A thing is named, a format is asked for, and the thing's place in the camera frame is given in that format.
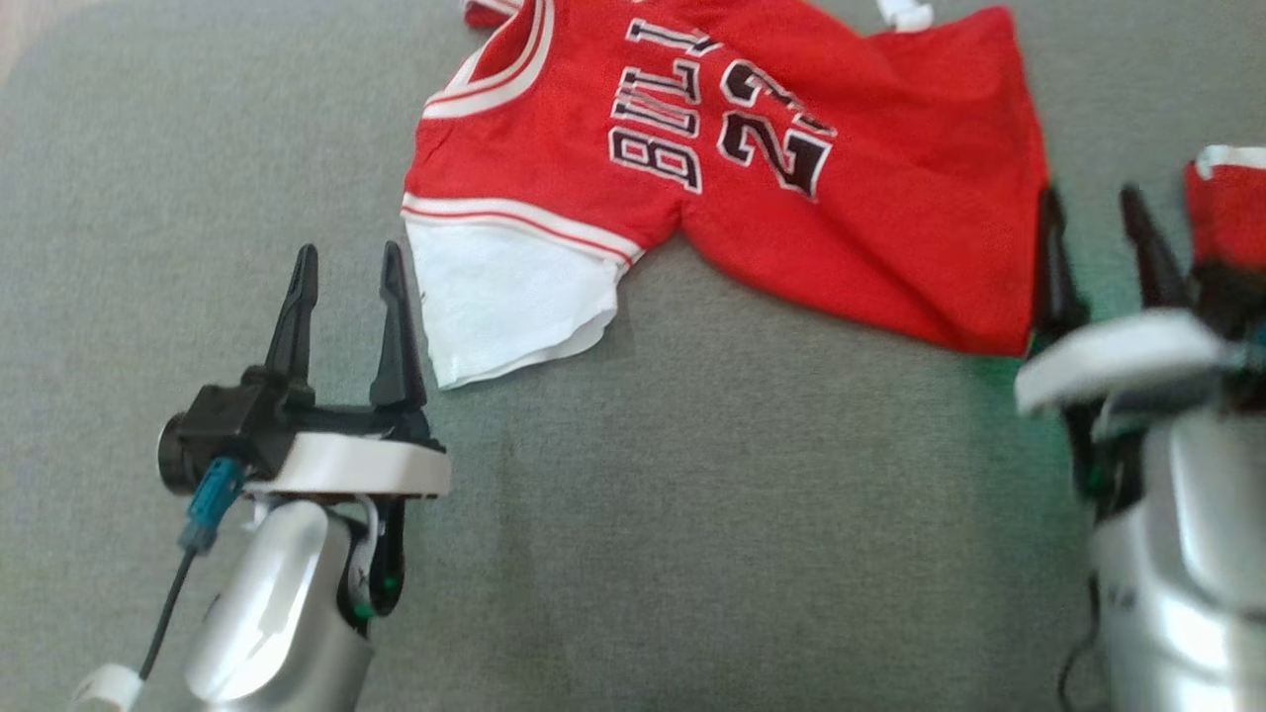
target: white strap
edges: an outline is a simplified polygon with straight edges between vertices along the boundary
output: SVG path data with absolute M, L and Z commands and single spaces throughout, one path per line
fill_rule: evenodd
M 143 687 L 146 683 L 135 670 L 109 663 L 84 678 L 67 709 L 73 712 L 89 702 L 105 702 L 119 712 L 128 712 L 135 704 Z
M 876 0 L 884 22 L 896 32 L 923 32 L 932 27 L 936 14 L 932 5 L 919 0 Z
M 1237 148 L 1234 146 L 1209 146 L 1195 160 L 1195 171 L 1204 180 L 1213 179 L 1217 166 L 1241 166 L 1266 171 L 1266 148 Z

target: jersey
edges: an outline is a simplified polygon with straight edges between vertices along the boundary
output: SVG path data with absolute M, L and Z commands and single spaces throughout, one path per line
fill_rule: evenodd
M 1020 355 L 1046 184 L 1005 9 L 863 38 L 800 0 L 525 0 L 427 101 L 403 217 L 441 385 L 460 385 L 596 342 L 615 281 L 676 231 L 758 290 Z M 551 274 L 491 284 L 448 264 L 462 245 Z M 555 304 L 572 298 L 590 305 Z

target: white fabric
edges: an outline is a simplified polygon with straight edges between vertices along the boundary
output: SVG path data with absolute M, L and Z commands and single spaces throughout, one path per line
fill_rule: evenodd
M 1218 166 L 1242 166 L 1266 171 L 1266 148 L 1209 146 L 1195 160 L 1195 170 L 1204 180 L 1212 180 L 1213 168 Z
M 919 0 L 876 0 L 884 20 L 896 32 L 923 32 L 936 22 L 932 5 Z
M 494 379 L 598 343 L 624 265 L 505 224 L 405 215 L 439 388 Z

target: gray couch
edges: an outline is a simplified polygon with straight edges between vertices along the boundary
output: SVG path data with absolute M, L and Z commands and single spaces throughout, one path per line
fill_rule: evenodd
M 880 29 L 870 0 L 822 4 Z M 481 41 L 454 5 L 123 0 L 0 90 L 0 708 L 139 663 L 184 521 L 158 427 L 262 359 L 304 242 L 315 384 L 365 399 L 413 128 Z M 1184 162 L 1266 142 L 1266 5 L 1013 5 L 1082 286 L 1125 313 L 1115 189 L 1188 250 Z M 1017 364 L 790 307 L 682 241 L 620 298 L 592 351 L 433 391 L 456 489 L 411 511 L 362 709 L 1055 708 L 1084 517 L 1056 424 L 1013 417 Z M 244 544 L 195 566 L 141 709 L 179 704 Z

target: cable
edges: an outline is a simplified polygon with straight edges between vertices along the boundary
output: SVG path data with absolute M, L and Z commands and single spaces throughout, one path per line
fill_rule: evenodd
M 167 626 L 171 623 L 171 613 L 176 609 L 176 599 L 180 598 L 180 589 L 185 585 L 185 579 L 189 576 L 189 568 L 194 564 L 194 557 L 197 556 L 197 550 L 192 546 L 185 549 L 185 556 L 180 560 L 180 568 L 176 569 L 176 579 L 171 582 L 171 590 L 167 592 L 167 602 L 163 603 L 162 614 L 158 616 L 158 627 L 154 630 L 154 637 L 149 641 L 149 652 L 146 654 L 146 661 L 141 664 L 141 673 L 138 677 L 142 680 L 149 679 L 149 673 L 154 669 L 154 661 L 158 660 L 158 649 L 162 647 L 162 639 L 167 635 Z
M 1060 679 L 1055 687 L 1056 696 L 1060 698 L 1060 709 L 1063 712 L 1079 712 L 1077 707 L 1072 703 L 1072 698 L 1069 697 L 1069 680 L 1072 678 L 1074 668 L 1077 666 L 1082 656 L 1094 650 L 1095 641 L 1099 640 L 1100 608 L 1098 574 L 1091 574 L 1086 579 L 1086 593 L 1090 594 L 1090 631 L 1072 646 L 1069 656 L 1063 659 L 1063 666 L 1060 668 Z
M 1090 631 L 1086 633 L 1086 637 L 1072 646 L 1069 656 L 1063 659 L 1063 666 L 1060 668 L 1060 682 L 1056 684 L 1056 693 L 1060 696 L 1060 708 L 1063 712 L 1080 712 L 1072 703 L 1072 698 L 1069 697 L 1069 680 L 1072 678 L 1072 670 L 1077 666 L 1077 661 L 1094 649 L 1096 637 L 1099 637 L 1099 631 Z

